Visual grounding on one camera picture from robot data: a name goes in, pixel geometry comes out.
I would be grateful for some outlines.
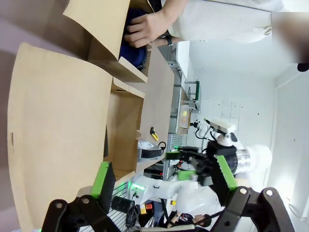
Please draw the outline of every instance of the hand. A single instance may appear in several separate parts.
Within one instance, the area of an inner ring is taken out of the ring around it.
[[[124,39],[132,47],[142,47],[164,34],[170,25],[169,20],[161,11],[145,14],[131,21],[127,30],[132,34],[125,35]]]

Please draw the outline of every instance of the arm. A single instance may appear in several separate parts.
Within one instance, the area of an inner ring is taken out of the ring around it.
[[[184,41],[183,39],[178,38],[178,37],[174,37],[174,36],[172,36],[171,38],[172,38],[173,44],[176,44],[176,43],[178,43],[178,42]],[[158,38],[158,39],[155,39],[155,40],[154,40],[154,44],[155,44],[157,47],[160,47],[160,46],[167,46],[167,45],[168,45],[168,41],[167,41],[165,38]]]
[[[163,35],[184,10],[188,0],[167,0],[162,10],[134,18],[125,40],[133,47],[142,47]]]

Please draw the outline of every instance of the cable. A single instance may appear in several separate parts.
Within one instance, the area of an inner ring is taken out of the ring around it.
[[[178,171],[178,169],[175,167],[175,171],[174,171],[174,173],[173,173],[172,176],[174,176],[174,175],[176,174],[177,171]]]
[[[213,215],[211,215],[211,216],[209,216],[209,217],[206,217],[206,218],[202,219],[201,221],[198,221],[198,222],[194,223],[194,225],[196,226],[196,225],[199,225],[199,224],[201,224],[201,223],[204,223],[205,221],[207,221],[207,220],[209,220],[209,219],[216,218],[216,217],[218,217],[221,213],[222,213],[222,211],[220,211],[220,212],[218,212],[218,213],[215,213],[215,214],[213,214]]]
[[[139,217],[139,215],[136,212],[135,207],[132,208],[132,213],[127,214],[127,216],[126,216],[126,226],[128,228],[131,228],[132,226],[134,226],[138,217]]]
[[[300,217],[300,216],[297,215],[297,213],[294,212],[294,206],[293,206],[292,204],[289,203],[288,206],[289,206],[290,211],[292,212],[292,214],[294,214],[294,216],[295,216],[296,218],[298,218],[300,221],[308,221],[308,218],[307,218],[307,217]]]
[[[158,146],[160,146],[160,144],[164,144],[165,147],[160,147],[162,149],[162,154],[164,153],[164,150],[166,149],[166,143],[165,142],[159,142]]]
[[[133,197],[135,197],[136,195],[137,195],[137,192],[133,194],[131,201],[133,200]]]
[[[170,219],[169,219],[169,215],[168,215],[168,211],[166,210],[166,205],[165,205],[165,201],[164,199],[160,198],[161,200],[161,204],[162,204],[162,209],[164,211],[164,216],[166,218],[166,220],[168,221],[169,224],[171,224],[172,226],[176,226],[176,224],[174,222],[172,222]]]
[[[212,131],[211,131],[211,137],[214,139],[214,141],[217,141],[217,139],[213,136]]]
[[[178,167],[178,166],[176,166],[176,168],[177,168],[178,170],[180,170],[180,171],[186,171],[186,169],[180,168],[180,167]]]
[[[208,138],[200,138],[200,137],[198,137],[198,135],[197,135],[197,132],[198,132],[198,131],[199,131],[199,129],[197,129],[197,130],[195,131],[195,137],[196,137],[196,138],[208,140]]]

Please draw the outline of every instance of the cardboard flap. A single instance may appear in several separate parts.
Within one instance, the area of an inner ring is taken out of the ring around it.
[[[130,0],[70,0],[65,16],[89,31],[115,60],[119,58]]]
[[[125,81],[130,82],[131,80],[133,80],[134,82],[141,82],[140,80],[142,80],[143,82],[147,83],[148,78],[145,76],[145,74],[139,71],[136,67],[134,67],[134,65],[127,61],[124,57],[120,57],[119,64],[121,64],[122,66],[121,68],[119,68],[119,70],[126,70],[125,73],[128,77]]]
[[[136,139],[139,140],[141,137],[140,130],[136,130]]]
[[[8,158],[23,231],[42,227],[52,200],[71,202],[93,185],[111,84],[93,64],[20,45],[8,104]]]
[[[126,83],[118,80],[115,77],[112,80],[112,91],[126,91],[127,93],[133,94],[140,98],[145,98],[145,93],[139,91],[132,86],[127,85]]]

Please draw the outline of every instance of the cardboard box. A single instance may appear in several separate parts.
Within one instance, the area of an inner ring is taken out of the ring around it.
[[[88,61],[102,67],[124,82],[147,82],[148,68],[140,72],[125,58],[119,58],[120,45],[130,0],[70,0],[65,12],[93,36]],[[147,63],[151,47],[148,47]]]
[[[22,231],[49,203],[93,185],[109,156],[119,184],[134,175],[144,93],[86,61],[20,45],[8,104],[8,158]]]

